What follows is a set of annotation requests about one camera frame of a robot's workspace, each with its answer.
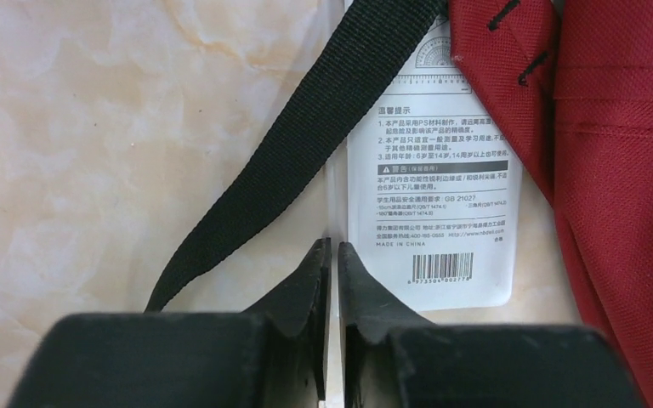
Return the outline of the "white paper tag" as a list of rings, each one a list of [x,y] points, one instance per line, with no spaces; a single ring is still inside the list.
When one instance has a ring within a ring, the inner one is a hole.
[[[397,406],[386,332],[497,323],[513,289],[523,167],[451,59],[447,8],[326,170],[344,405]]]

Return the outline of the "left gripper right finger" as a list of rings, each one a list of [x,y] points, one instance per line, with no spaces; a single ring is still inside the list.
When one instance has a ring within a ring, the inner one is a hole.
[[[595,330],[438,325],[401,302],[351,244],[338,248],[348,407],[640,407],[621,358]]]

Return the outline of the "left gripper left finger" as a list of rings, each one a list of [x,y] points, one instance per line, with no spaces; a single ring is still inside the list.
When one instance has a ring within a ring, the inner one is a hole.
[[[11,407],[316,407],[326,394],[332,249],[316,241],[241,312],[71,314]]]

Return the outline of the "red backpack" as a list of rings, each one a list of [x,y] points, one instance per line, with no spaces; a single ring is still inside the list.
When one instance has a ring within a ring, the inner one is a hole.
[[[653,407],[653,1],[356,1],[147,303],[159,311],[271,224],[440,12],[451,56],[554,209],[581,317]]]

